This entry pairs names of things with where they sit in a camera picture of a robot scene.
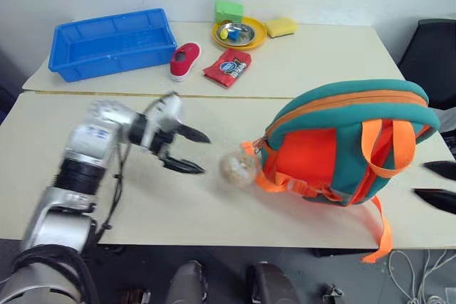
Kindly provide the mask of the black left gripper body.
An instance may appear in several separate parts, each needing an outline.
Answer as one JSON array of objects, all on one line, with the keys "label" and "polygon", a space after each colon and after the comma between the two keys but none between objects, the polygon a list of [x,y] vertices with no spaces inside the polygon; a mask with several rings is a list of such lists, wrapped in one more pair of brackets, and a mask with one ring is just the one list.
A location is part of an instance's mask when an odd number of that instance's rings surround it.
[{"label": "black left gripper body", "polygon": [[175,137],[175,130],[164,131],[162,128],[156,130],[145,128],[140,145],[155,155],[163,167],[181,167],[180,161],[170,156],[170,145]]}]

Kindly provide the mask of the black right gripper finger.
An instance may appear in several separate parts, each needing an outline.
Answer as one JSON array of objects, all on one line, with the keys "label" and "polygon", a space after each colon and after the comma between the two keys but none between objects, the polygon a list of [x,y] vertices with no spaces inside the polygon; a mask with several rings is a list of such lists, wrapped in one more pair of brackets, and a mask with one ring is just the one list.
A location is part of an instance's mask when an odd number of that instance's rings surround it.
[{"label": "black right gripper finger", "polygon": [[413,192],[436,209],[456,214],[456,194],[444,189],[414,189]]},{"label": "black right gripper finger", "polygon": [[456,162],[433,161],[425,162],[423,166],[446,179],[456,179]]}]

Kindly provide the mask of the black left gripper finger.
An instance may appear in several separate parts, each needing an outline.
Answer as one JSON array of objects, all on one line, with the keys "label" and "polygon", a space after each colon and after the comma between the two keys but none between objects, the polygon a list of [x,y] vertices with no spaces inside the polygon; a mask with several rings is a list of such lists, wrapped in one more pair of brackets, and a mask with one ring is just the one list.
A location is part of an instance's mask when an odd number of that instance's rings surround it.
[{"label": "black left gripper finger", "polygon": [[160,160],[163,163],[163,167],[166,169],[170,169],[175,172],[179,172],[182,174],[204,174],[205,170],[186,159],[175,159],[168,154],[161,156]]},{"label": "black left gripper finger", "polygon": [[203,132],[200,132],[199,130],[196,130],[195,128],[186,126],[186,125],[180,125],[177,128],[177,134],[185,137],[187,140],[191,140],[193,142],[198,142],[198,143],[211,143],[210,138],[206,136]]}]

